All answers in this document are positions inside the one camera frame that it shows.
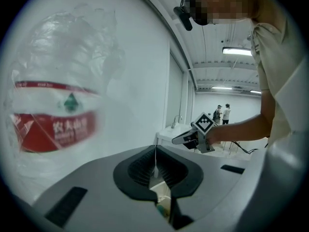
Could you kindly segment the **person's right forearm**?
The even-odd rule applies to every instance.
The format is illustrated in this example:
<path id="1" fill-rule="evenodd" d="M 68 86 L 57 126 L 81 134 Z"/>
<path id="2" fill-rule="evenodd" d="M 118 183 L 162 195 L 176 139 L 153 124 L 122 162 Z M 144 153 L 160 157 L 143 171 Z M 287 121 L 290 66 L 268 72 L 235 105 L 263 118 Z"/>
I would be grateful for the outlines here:
<path id="1" fill-rule="evenodd" d="M 216 128 L 218 141 L 255 141 L 270 136 L 274 114 L 259 114 L 245 121 Z"/>

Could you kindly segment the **person's beige shirt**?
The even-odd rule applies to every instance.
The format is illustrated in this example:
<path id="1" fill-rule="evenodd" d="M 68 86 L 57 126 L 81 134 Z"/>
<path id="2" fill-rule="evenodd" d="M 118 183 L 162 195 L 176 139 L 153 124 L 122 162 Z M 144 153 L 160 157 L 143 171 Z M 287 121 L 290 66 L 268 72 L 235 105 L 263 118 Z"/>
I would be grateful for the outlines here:
<path id="1" fill-rule="evenodd" d="M 307 50 L 293 22 L 286 19 L 283 28 L 252 22 L 251 53 L 257 64 L 261 95 L 260 113 L 266 123 L 268 144 L 286 137 L 291 128 L 275 101 L 275 95 L 294 73 Z"/>

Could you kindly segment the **person's right hand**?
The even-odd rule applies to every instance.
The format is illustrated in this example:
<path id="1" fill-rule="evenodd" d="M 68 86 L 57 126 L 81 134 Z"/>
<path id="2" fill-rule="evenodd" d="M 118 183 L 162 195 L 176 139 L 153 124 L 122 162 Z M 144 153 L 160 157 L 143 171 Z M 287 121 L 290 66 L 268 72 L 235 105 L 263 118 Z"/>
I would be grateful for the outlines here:
<path id="1" fill-rule="evenodd" d="M 208 131 L 206 135 L 206 141 L 209 143 L 209 145 L 219 144 L 221 142 L 220 133 L 221 133 L 220 126 L 212 127 Z"/>

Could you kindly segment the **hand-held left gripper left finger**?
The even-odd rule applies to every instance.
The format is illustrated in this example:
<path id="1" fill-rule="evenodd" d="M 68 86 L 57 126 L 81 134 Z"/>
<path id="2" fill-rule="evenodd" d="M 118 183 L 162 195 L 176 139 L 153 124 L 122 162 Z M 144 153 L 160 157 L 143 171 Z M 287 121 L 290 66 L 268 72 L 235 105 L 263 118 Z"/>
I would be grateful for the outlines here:
<path id="1" fill-rule="evenodd" d="M 90 161 L 48 188 L 33 208 L 61 232 L 175 232 L 142 179 L 155 146 Z"/>

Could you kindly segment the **chrome faucet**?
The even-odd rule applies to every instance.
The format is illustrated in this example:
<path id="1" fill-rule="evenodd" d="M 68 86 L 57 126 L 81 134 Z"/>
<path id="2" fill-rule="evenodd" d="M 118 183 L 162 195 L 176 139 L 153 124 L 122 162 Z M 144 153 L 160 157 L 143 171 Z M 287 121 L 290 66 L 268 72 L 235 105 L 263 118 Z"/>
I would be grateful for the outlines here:
<path id="1" fill-rule="evenodd" d="M 179 120 L 182 120 L 183 117 L 181 115 L 176 115 L 174 117 L 173 123 L 171 125 L 171 128 L 174 129 L 176 127 L 176 125 L 179 123 Z"/>

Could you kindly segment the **clear red-label plastic bottle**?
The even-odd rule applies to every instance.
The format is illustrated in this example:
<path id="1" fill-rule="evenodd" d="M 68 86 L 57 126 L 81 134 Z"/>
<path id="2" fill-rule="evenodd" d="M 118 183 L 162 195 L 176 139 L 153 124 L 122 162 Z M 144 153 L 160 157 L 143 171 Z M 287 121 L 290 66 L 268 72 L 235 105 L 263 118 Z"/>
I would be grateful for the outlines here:
<path id="1" fill-rule="evenodd" d="M 124 69 L 115 10 L 79 4 L 38 22 L 9 67 L 5 126 L 14 183 L 33 199 L 92 160 L 104 139 L 107 87 Z"/>

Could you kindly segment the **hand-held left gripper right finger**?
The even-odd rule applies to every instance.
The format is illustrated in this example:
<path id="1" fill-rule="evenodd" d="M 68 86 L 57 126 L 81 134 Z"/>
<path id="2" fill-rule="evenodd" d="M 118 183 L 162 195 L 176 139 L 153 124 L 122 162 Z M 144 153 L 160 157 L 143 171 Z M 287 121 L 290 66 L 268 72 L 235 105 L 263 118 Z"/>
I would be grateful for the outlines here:
<path id="1" fill-rule="evenodd" d="M 156 232 L 235 232 L 236 225 L 257 186 L 263 165 L 263 150 L 249 161 L 226 159 L 157 146 L 157 154 L 171 155 L 188 168 L 191 181 L 203 173 L 199 186 L 187 197 L 177 198 L 181 220 L 191 223 L 175 230 L 159 216 Z"/>

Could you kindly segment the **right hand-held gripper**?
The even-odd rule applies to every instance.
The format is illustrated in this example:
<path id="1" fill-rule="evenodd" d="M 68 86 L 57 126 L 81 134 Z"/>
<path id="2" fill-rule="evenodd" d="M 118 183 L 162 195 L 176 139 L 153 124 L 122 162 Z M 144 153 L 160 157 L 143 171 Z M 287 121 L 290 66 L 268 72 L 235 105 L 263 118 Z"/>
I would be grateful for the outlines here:
<path id="1" fill-rule="evenodd" d="M 184 144 L 187 149 L 197 149 L 200 153 L 210 153 L 215 151 L 213 146 L 206 140 L 206 135 L 215 122 L 206 113 L 202 112 L 198 118 L 192 122 L 191 130 L 182 133 L 172 139 L 174 145 Z"/>

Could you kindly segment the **white sink unit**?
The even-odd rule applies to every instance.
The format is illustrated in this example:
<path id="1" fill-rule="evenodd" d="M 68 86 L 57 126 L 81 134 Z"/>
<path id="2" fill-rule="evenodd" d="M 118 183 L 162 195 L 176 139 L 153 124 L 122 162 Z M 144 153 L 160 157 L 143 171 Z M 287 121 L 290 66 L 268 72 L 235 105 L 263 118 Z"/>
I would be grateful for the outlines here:
<path id="1" fill-rule="evenodd" d="M 173 138 L 181 135 L 182 133 L 186 131 L 189 131 L 190 129 L 191 129 L 190 125 L 179 124 L 179 123 L 176 123 L 174 128 L 172 128 L 171 126 L 168 126 L 156 134 L 158 144 L 161 145 L 164 142 L 171 143 Z"/>

